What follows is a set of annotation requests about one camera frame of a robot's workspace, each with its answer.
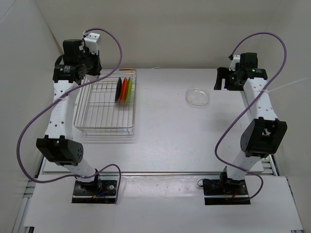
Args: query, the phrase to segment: black mounting plate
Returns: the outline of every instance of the black mounting plate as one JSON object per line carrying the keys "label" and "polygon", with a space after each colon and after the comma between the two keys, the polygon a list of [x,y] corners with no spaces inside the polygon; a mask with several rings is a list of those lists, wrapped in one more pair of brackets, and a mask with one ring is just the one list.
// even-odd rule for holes
{"label": "black mounting plate", "polygon": [[81,188],[78,181],[75,182],[71,203],[99,203],[99,204],[113,204],[116,202],[117,181],[115,180],[100,180],[102,188],[98,193],[107,191],[105,196],[93,198],[95,193],[89,193],[87,190]]}
{"label": "black mounting plate", "polygon": [[237,191],[236,197],[232,200],[228,200],[228,195],[233,195],[233,192],[225,193],[224,190],[221,188],[212,189],[211,184],[219,183],[220,180],[204,179],[202,181],[203,181],[205,205],[249,205],[250,204],[249,200],[245,200],[247,199],[246,197],[239,197],[239,195],[248,195],[245,181],[241,183],[239,189],[236,189]]}

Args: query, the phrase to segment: white table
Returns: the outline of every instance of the white table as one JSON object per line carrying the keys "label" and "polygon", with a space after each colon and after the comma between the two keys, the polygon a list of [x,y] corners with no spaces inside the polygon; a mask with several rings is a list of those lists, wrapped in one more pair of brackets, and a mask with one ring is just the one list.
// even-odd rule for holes
{"label": "white table", "polygon": [[[225,166],[214,155],[215,145],[244,104],[239,92],[214,91],[216,76],[216,69],[138,69],[134,137],[101,140],[73,128],[74,140],[83,143],[84,157],[97,169],[115,163],[124,172],[220,172]],[[209,91],[208,107],[186,102],[192,86]],[[248,124],[242,117],[224,139],[223,159],[233,161]],[[263,171],[261,162],[252,170]],[[67,170],[47,162],[44,171]]]}
{"label": "white table", "polygon": [[[41,175],[52,179],[57,175]],[[302,230],[284,177],[263,176],[250,205],[205,206],[200,177],[122,177],[117,204],[71,204],[74,179],[37,184],[25,220],[34,233],[290,233]],[[247,176],[250,195],[260,184]]]}

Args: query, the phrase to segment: dish rack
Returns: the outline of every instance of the dish rack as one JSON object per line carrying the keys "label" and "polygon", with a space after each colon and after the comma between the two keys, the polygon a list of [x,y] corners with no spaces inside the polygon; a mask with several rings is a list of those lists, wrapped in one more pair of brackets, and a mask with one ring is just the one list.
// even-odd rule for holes
{"label": "dish rack", "polygon": [[[101,76],[109,70],[102,70]],[[132,78],[132,92],[128,102],[115,102],[119,77]],[[80,90],[74,126],[86,134],[131,135],[135,123],[136,70],[118,69],[108,78],[84,86]]]}

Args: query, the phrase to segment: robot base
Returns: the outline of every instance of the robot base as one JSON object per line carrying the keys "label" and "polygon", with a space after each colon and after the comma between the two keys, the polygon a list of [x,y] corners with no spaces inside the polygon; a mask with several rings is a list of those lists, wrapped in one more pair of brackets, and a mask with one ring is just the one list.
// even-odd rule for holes
{"label": "robot base", "polygon": [[220,180],[203,180],[203,191],[205,205],[249,205],[248,191],[245,181],[243,181],[238,189],[228,190],[219,187]]}
{"label": "robot base", "polygon": [[[117,181],[100,180],[101,189],[97,193],[90,193],[80,186],[78,181],[74,184],[71,203],[98,203],[98,204],[113,204],[116,202]],[[106,192],[105,195],[93,198],[94,195]]]}

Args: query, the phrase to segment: orange plate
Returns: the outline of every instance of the orange plate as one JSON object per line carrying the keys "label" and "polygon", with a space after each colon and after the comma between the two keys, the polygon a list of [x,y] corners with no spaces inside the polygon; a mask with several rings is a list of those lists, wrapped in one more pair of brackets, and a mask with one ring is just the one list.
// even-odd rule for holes
{"label": "orange plate", "polygon": [[123,80],[120,102],[124,102],[127,94],[127,78]]}

